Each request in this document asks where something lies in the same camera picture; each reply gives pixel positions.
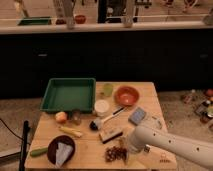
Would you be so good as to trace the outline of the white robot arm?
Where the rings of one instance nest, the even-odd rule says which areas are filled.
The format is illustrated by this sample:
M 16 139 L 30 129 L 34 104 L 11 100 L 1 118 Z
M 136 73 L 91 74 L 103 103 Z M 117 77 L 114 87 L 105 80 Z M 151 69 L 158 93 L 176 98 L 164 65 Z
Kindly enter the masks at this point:
M 136 126 L 124 142 L 130 154 L 137 154 L 146 145 L 151 145 L 213 171 L 213 143 L 178 136 L 147 125 Z

